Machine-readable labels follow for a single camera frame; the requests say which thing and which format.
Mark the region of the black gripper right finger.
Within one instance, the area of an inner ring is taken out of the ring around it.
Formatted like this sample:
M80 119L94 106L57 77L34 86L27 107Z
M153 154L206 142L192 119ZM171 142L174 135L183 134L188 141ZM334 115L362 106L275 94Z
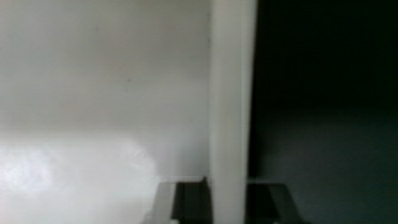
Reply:
M309 224L284 184L247 184L245 224Z

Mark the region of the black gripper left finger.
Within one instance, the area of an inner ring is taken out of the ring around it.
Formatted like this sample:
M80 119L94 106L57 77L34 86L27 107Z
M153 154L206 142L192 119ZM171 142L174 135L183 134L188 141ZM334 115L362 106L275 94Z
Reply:
M211 224L211 190L206 179L158 184L155 224Z

